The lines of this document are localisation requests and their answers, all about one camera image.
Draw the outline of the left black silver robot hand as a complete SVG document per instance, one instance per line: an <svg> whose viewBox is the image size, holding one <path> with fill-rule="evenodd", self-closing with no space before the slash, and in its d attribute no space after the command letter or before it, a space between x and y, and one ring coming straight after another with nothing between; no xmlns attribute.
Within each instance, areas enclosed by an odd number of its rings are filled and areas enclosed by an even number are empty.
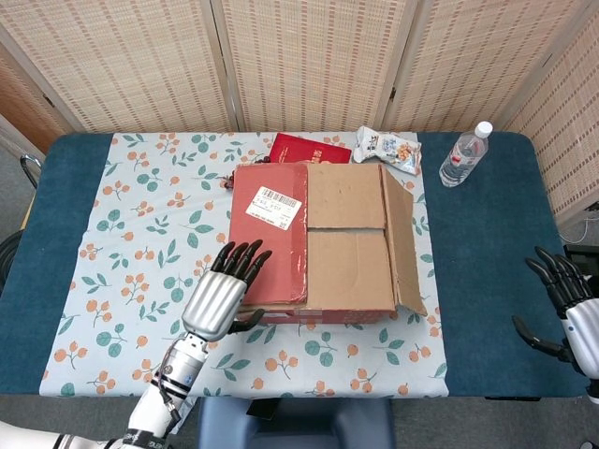
<svg viewBox="0 0 599 449"><path fill-rule="evenodd" d="M206 341L245 332L256 326L265 311L258 309L244 321L237 319L241 304L259 271L272 255L260 252L263 241L227 243L200 277L183 311L186 332Z"/></svg>

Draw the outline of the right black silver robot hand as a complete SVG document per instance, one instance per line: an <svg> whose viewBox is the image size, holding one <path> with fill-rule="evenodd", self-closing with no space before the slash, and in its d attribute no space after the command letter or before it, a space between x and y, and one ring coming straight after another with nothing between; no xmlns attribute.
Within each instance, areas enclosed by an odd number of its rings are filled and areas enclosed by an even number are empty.
<svg viewBox="0 0 599 449"><path fill-rule="evenodd" d="M548 298L565 335L564 343L543 340L514 315L512 323L520 338L533 349L569 363L592 381L598 379L598 296L580 269L565 256L534 248L537 259L526 265L545 286Z"/></svg>

